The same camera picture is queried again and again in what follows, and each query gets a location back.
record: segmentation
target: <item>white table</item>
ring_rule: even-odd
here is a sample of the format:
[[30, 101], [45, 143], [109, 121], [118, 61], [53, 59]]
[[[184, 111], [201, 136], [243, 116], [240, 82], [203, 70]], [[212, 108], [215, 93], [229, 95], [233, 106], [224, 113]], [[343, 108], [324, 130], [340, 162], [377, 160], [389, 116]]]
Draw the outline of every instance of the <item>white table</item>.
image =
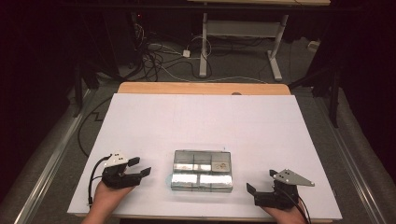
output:
[[[192, 2], [224, 3], [224, 4], [259, 4], [259, 5], [287, 5], [294, 7], [319, 7], [328, 6], [330, 0], [189, 0]], [[252, 37], [274, 37], [274, 47], [267, 51], [267, 57], [273, 71], [275, 81], [281, 81], [282, 75], [276, 62], [276, 54], [279, 49], [283, 32], [289, 15], [283, 15], [280, 22], [257, 22], [257, 21], [212, 21], [207, 18], [207, 13], [203, 16], [202, 49], [200, 61], [200, 77], [206, 77], [207, 66], [207, 36], [252, 36]]]
[[[182, 86], [189, 91], [193, 88], [191, 84]], [[264, 84], [256, 86], [265, 88]], [[233, 191], [172, 191], [177, 149], [230, 151]], [[88, 213], [92, 168], [117, 150], [130, 159], [141, 158], [127, 173], [152, 169], [122, 201], [113, 214], [116, 217], [272, 221], [254, 205], [246, 183], [258, 191], [273, 191], [269, 170], [290, 168], [316, 183], [313, 188], [298, 187], [313, 221], [342, 218], [292, 95], [115, 94], [68, 213]], [[103, 166], [99, 166], [96, 175], [102, 172]]]

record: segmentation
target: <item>white board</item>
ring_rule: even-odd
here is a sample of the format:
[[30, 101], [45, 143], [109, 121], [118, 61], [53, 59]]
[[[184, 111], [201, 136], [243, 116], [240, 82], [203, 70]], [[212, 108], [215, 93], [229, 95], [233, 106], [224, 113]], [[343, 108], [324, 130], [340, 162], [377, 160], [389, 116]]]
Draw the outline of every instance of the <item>white board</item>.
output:
[[[173, 158], [178, 149], [230, 151], [233, 191], [172, 191]], [[129, 159], [140, 157], [140, 163], [127, 173], [152, 169], [114, 216], [265, 220], [269, 215], [254, 205], [246, 184], [272, 192], [274, 179], [269, 170], [289, 168], [316, 184], [298, 187], [311, 218], [342, 218], [292, 95], [115, 94], [68, 213], [88, 213], [92, 168], [117, 150]], [[95, 176], [102, 172], [103, 165]]]

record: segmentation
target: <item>table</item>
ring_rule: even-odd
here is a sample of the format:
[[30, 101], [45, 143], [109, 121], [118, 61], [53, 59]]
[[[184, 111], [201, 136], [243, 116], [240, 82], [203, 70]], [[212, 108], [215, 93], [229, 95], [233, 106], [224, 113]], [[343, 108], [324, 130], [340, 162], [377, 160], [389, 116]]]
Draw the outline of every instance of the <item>table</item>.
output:
[[[171, 4], [171, 3], [156, 3], [156, 4], [136, 4], [136, 3], [123, 3], [123, 4], [119, 4], [119, 3], [68, 3], [68, 2], [60, 2], [59, 6], [60, 8], [64, 8], [64, 9], [69, 9], [69, 10], [76, 10], [79, 12], [92, 12], [92, 11], [146, 11], [146, 12], [155, 12], [155, 11], [167, 11], [169, 13], [177, 13], [179, 11], [184, 11], [184, 12], [194, 12], [194, 13], [212, 13], [212, 12], [216, 12], [216, 13], [235, 13], [235, 14], [245, 14], [245, 13], [266, 13], [266, 14], [272, 14], [272, 15], [305, 15], [305, 16], [314, 16], [315, 17], [322, 17], [322, 16], [330, 16], [331, 18], [342, 18], [345, 16], [356, 16], [356, 15], [360, 15], [361, 13], [365, 12], [364, 9], [364, 3], [362, 3], [361, 6], [350, 6], [350, 7], [339, 7], [339, 6], [328, 6], [328, 7], [322, 7], [321, 5], [318, 5], [317, 7], [307, 7], [307, 4], [312, 4], [313, 2], [319, 2], [319, 0], [302, 0], [302, 1], [294, 1], [294, 0], [278, 0], [275, 2], [272, 2], [271, 0], [257, 0], [257, 1], [267, 1], [268, 5], [264, 5], [264, 4], [209, 4], [209, 5], [204, 5], [204, 4], [193, 4], [191, 1], [186, 1], [186, 3], [180, 4]], [[293, 3], [296, 3], [298, 5], [298, 3], [300, 3], [301, 5], [296, 6], [293, 5]], [[331, 97], [331, 106], [330, 106], [330, 118], [334, 124], [334, 126], [336, 127], [336, 109], [337, 109], [337, 96], [338, 96], [338, 74], [339, 72], [337, 72], [342, 66], [340, 66], [339, 64], [334, 65], [333, 62], [334, 61], [338, 61], [340, 62], [340, 59], [342, 60], [343, 54], [339, 53], [335, 56], [332, 56], [332, 54], [329, 54], [325, 51], [323, 51], [323, 53], [321, 52], [320, 49], [323, 49], [323, 46], [327, 46], [327, 50], [332, 49], [331, 52], [335, 52], [336, 50], [340, 50], [342, 52], [343, 45], [334, 45], [334, 44], [328, 44], [333, 36], [332, 36], [333, 32], [327, 32], [324, 36], [324, 38], [322, 39], [320, 45], [322, 46], [321, 48], [319, 48], [318, 50], [318, 54], [315, 57], [313, 63], [315, 66], [310, 66], [310, 69], [308, 70], [307, 73], [307, 77], [306, 78], [302, 78], [299, 79], [293, 83], [291, 83], [289, 85], [289, 87], [291, 89], [306, 84], [306, 82], [315, 79], [317, 77], [325, 77], [330, 73], [334, 73], [333, 70], [335, 71], [335, 75], [332, 76], [332, 78], [329, 78], [329, 80], [331, 81], [331, 85], [329, 84], [329, 86], [332, 86], [332, 90], [334, 90], [332, 92], [332, 97]], [[318, 57], [318, 55], [321, 55], [322, 57], [324, 57], [326, 60], [322, 60], [322, 58], [320, 60], [316, 60], [316, 58]], [[327, 64], [328, 67], [330, 67], [330, 69], [328, 67], [326, 67], [325, 69], [321, 70], [319, 69], [319, 71], [317, 71], [316, 69], [318, 69], [318, 65], [322, 64], [322, 62], [325, 62]], [[120, 76], [116, 76], [115, 74], [112, 74], [111, 72], [108, 72], [107, 69], [104, 69], [102, 72], [104, 72], [105, 74], [107, 74], [110, 77], [114, 77], [115, 79], [122, 79]], [[316, 84], [315, 85], [315, 89], [320, 89], [320, 86]], [[327, 93], [327, 90], [329, 88], [322, 88], [322, 90], [319, 90], [319, 92], [315, 93], [315, 96], [323, 96]]]
[[[256, 4], [256, 5], [287, 5], [301, 7], [318, 7], [328, 6], [330, 0], [189, 0], [193, 2], [207, 3], [238, 3], [238, 4]], [[202, 31], [202, 49], [200, 61], [200, 77], [206, 77], [207, 65], [207, 47], [206, 42], [208, 35], [227, 35], [227, 36], [253, 36], [253, 37], [274, 37], [274, 47], [267, 51], [267, 56], [275, 81], [281, 81], [282, 75], [276, 62], [276, 54], [282, 40], [283, 32], [286, 28], [286, 22], [289, 15], [283, 15], [281, 22], [256, 22], [256, 21], [210, 21], [207, 19], [207, 13], [204, 13], [203, 31]]]
[[[230, 151], [233, 192], [172, 191], [176, 149]], [[116, 217], [272, 221], [254, 206], [246, 183], [259, 191], [272, 191], [269, 169], [290, 168], [316, 183], [313, 188], [299, 187], [313, 221], [342, 218], [295, 97], [284, 85], [121, 84], [68, 213], [83, 216], [88, 212], [92, 167], [115, 150], [130, 159], [141, 158], [132, 173], [152, 167], [151, 174], [113, 213]]]

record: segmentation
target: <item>wire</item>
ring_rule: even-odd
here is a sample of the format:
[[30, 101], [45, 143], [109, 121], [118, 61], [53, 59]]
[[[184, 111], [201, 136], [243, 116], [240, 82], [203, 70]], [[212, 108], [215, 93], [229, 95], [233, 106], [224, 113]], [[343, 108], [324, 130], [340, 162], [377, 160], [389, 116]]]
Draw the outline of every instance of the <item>wire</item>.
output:
[[139, 39], [140, 34], [142, 35], [142, 37], [140, 38], [140, 44], [138, 46], [138, 47], [140, 47], [143, 44], [143, 40], [145, 39], [145, 30], [143, 29], [143, 27], [141, 25], [139, 25], [137, 23], [135, 25], [139, 28], [139, 31], [137, 34], [137, 39]]
[[192, 41], [194, 41], [194, 40], [196, 40], [196, 39], [198, 39], [198, 38], [201, 38], [201, 39], [205, 40], [205, 41], [207, 42], [207, 44], [209, 44], [209, 52], [207, 53], [206, 57], [209, 56], [210, 53], [212, 52], [212, 45], [210, 44], [209, 40], [207, 40], [206, 38], [204, 38], [204, 37], [198, 35], [198, 36], [196, 36], [195, 38], [193, 38], [193, 39], [190, 41], [190, 44], [192, 44]]
[[88, 155], [88, 153], [84, 150], [84, 147], [83, 147], [82, 144], [81, 144], [81, 138], [80, 138], [82, 126], [84, 126], [85, 121], [87, 121], [88, 117], [89, 117], [90, 115], [92, 115], [92, 114], [96, 114], [96, 119], [95, 119], [95, 121], [101, 121], [101, 120], [98, 120], [98, 119], [97, 119], [98, 112], [95, 113], [94, 111], [95, 111], [97, 108], [99, 108], [101, 105], [103, 105], [105, 102], [111, 100], [111, 98], [112, 98], [112, 96], [108, 97], [108, 98], [105, 99], [102, 103], [100, 103], [94, 110], [92, 110], [92, 111], [90, 112], [90, 114], [88, 114], [87, 117], [85, 117], [85, 119], [81, 122], [81, 125], [80, 125], [79, 128], [78, 128], [78, 134], [77, 134], [78, 146], [79, 146], [79, 149], [81, 150], [81, 152], [82, 152], [87, 158], [89, 157], [89, 155]]
[[97, 178], [100, 178], [100, 177], [102, 177], [102, 176], [101, 176], [101, 175], [96, 176], [93, 180], [95, 180], [95, 179], [97, 179]]
[[274, 188], [274, 189], [279, 190], [283, 195], [285, 195], [286, 197], [288, 197], [288, 198], [290, 199], [290, 201], [294, 204], [294, 206], [298, 209], [298, 211], [300, 212], [300, 214], [303, 216], [304, 221], [305, 221], [307, 224], [310, 224], [310, 223], [311, 223], [311, 220], [308, 221], [308, 219], [306, 218], [306, 216], [305, 216], [305, 214], [304, 214], [304, 211], [301, 209], [300, 205], [298, 205], [298, 204], [290, 197], [290, 195], [289, 195], [285, 190], [280, 189], [280, 188]]
[[148, 47], [150, 46], [150, 45], [154, 45], [154, 46], [161, 46], [160, 47], [160, 49], [162, 49], [162, 48], [166, 48], [166, 49], [171, 49], [172, 51], [170, 51], [170, 52], [167, 52], [167, 51], [161, 51], [161, 53], [174, 53], [174, 54], [178, 54], [178, 55], [181, 55], [181, 53], [179, 53], [178, 51], [176, 51], [175, 49], [172, 49], [172, 48], [170, 48], [170, 47], [167, 47], [167, 46], [165, 46], [165, 45], [163, 45], [163, 44], [148, 44]]
[[151, 77], [155, 77], [155, 79], [154, 79], [153, 81], [156, 82], [156, 81], [158, 81], [158, 70], [157, 70], [158, 67], [157, 67], [157, 64], [160, 64], [161, 61], [160, 61], [160, 60], [157, 60], [157, 58], [154, 57], [153, 55], [152, 55], [151, 53], [149, 53], [149, 52], [147, 52], [147, 53], [145, 54], [145, 56], [146, 56], [147, 58], [143, 58], [143, 61], [146, 60], [146, 61], [151, 62], [151, 65], [146, 65], [146, 63], [145, 63], [145, 66], [143, 67], [143, 71], [144, 71], [144, 73], [145, 73], [144, 78], [145, 78], [147, 81], [152, 81], [150, 78], [151, 78]]
[[93, 197], [92, 197], [92, 181], [94, 180], [93, 176], [95, 175], [96, 168], [99, 166], [99, 164], [100, 164], [102, 161], [107, 161], [110, 157], [111, 157], [111, 154], [110, 154], [108, 157], [103, 157], [103, 158], [100, 159], [100, 160], [95, 164], [95, 166], [93, 167], [93, 170], [92, 170], [92, 173], [91, 173], [91, 178], [90, 178], [90, 184], [88, 185], [88, 205], [90, 206], [90, 208], [91, 208], [91, 206], [92, 206], [92, 204], [93, 204]]
[[211, 79], [211, 80], [205, 80], [205, 81], [192, 81], [192, 80], [188, 80], [188, 79], [184, 79], [184, 78], [180, 78], [180, 77], [175, 77], [174, 75], [172, 75], [172, 73], [170, 73], [166, 68], [161, 66], [161, 69], [163, 69], [163, 71], [165, 71], [169, 76], [171, 76], [174, 79], [180, 80], [180, 81], [185, 81], [185, 82], [191, 82], [191, 83], [205, 83], [205, 82], [216, 82], [216, 81], [222, 81], [222, 80], [227, 80], [227, 79], [235, 79], [235, 78], [242, 78], [242, 79], [248, 79], [248, 80], [254, 80], [260, 83], [265, 83], [267, 84], [267, 82], [258, 80], [256, 78], [253, 77], [224, 77], [224, 78], [217, 78], [217, 79]]
[[250, 40], [250, 39], [246, 39], [246, 38], [245, 39], [241, 39], [241, 38], [239, 38], [239, 39], [231, 39], [231, 38], [228, 38], [228, 36], [226, 36], [226, 38], [221, 38], [221, 37], [218, 37], [218, 36], [215, 36], [215, 35], [209, 35], [208, 37], [211, 37], [211, 38], [214, 38], [214, 39], [217, 39], [217, 40], [220, 40], [220, 41], [229, 42], [230, 44], [236, 44], [236, 45], [241, 45], [242, 46], [242, 47], [235, 48], [235, 49], [243, 49], [243, 48], [247, 48], [247, 47], [257, 47], [266, 39], [265, 37], [263, 37], [263, 38], [254, 37], [254, 38], [250, 38], [250, 39], [253, 39], [253, 41], [251, 43], [246, 44], [246, 43], [243, 43], [243, 41], [247, 41], [247, 40]]
[[305, 202], [304, 202], [303, 199], [300, 197], [300, 195], [298, 196], [298, 198], [299, 198], [300, 201], [303, 203], [303, 207], [304, 207], [304, 209], [305, 209], [306, 215], [308, 216], [309, 223], [311, 223], [311, 216], [309, 216], [309, 212], [308, 212], [308, 209], [306, 208]]

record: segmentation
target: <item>human arm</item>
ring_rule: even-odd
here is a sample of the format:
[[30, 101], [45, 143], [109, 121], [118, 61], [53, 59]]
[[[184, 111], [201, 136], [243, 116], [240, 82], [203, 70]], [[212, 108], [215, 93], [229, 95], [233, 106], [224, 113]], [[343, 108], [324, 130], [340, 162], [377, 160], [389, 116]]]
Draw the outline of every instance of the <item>human arm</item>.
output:
[[91, 210], [82, 221], [82, 224], [105, 223], [120, 204], [121, 200], [133, 189], [134, 187], [125, 189], [111, 189], [108, 188], [105, 183], [100, 181], [96, 187]]
[[[299, 202], [298, 205], [303, 209], [301, 202]], [[306, 224], [303, 215], [295, 206], [287, 210], [270, 207], [262, 207], [262, 209], [271, 215], [276, 220], [277, 224]]]

